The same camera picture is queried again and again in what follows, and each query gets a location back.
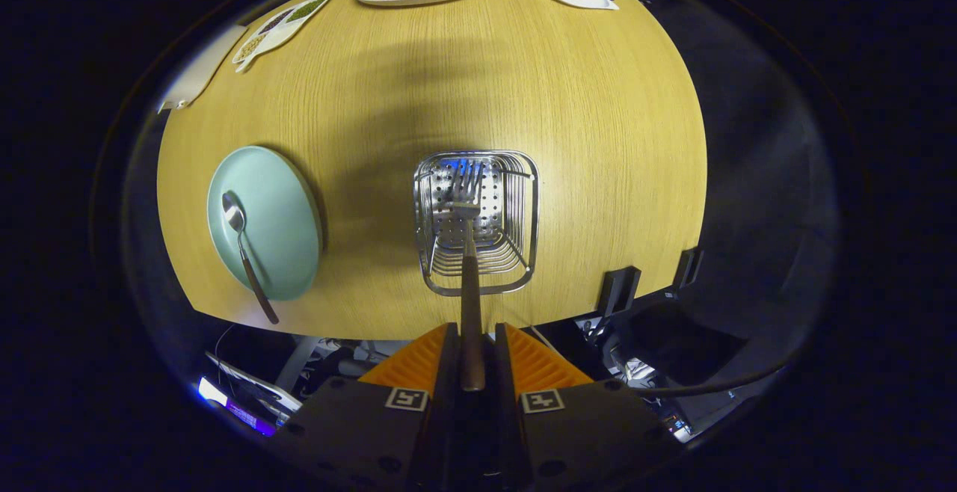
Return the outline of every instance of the green vegetable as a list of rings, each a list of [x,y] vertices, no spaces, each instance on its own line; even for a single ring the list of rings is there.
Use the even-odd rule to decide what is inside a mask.
[[[289,16],[289,19],[286,20],[286,22],[296,21],[296,19],[304,18],[305,16],[312,13],[316,8],[321,6],[322,2],[325,2],[325,0],[309,2],[309,4],[306,4],[302,6],[300,9],[298,9],[297,11],[293,12],[293,14]]]

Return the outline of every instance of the fork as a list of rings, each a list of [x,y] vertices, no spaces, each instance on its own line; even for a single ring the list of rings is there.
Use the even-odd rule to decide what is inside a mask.
[[[479,258],[472,236],[472,225],[478,219],[479,183],[484,164],[461,159],[452,179],[452,213],[465,223],[465,249],[462,253],[462,359],[459,362],[459,383],[462,390],[485,389],[485,363],[481,344],[481,301],[479,300]]]

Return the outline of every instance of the fork handle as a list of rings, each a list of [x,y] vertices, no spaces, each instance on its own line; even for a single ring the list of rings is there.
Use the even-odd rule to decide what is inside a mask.
[[[462,359],[458,376],[465,391],[485,389],[478,275],[479,261],[474,256],[462,258]]]

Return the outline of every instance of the metal spoon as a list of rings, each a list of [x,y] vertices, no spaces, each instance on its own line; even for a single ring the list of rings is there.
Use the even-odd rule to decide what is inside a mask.
[[[259,305],[262,306],[262,311],[266,313],[266,318],[268,318],[270,322],[279,324],[280,317],[276,316],[276,311],[273,311],[273,306],[269,304],[269,299],[266,298],[266,293],[263,292],[262,286],[260,286],[259,280],[256,278],[256,272],[253,271],[253,264],[250,263],[246,249],[242,246],[242,233],[243,230],[246,230],[246,212],[243,212],[242,206],[239,205],[239,199],[236,198],[236,193],[232,191],[223,193],[223,213],[226,215],[226,221],[230,224],[230,227],[233,227],[233,230],[236,231],[236,242],[239,243],[239,256],[242,258],[242,267],[246,268],[246,277],[249,278],[249,284],[253,287],[253,293],[256,294],[256,299],[259,299]]]

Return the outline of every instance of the metal wire basket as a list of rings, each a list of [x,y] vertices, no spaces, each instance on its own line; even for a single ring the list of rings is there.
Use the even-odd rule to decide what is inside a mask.
[[[485,164],[478,190],[481,215],[464,221],[452,214],[452,177],[459,162]],[[527,194],[530,185],[531,194]],[[441,295],[461,295],[466,225],[478,251],[482,294],[512,292],[535,271],[538,240],[538,169],[522,152],[441,152],[423,159],[413,178],[416,242],[422,277]]]

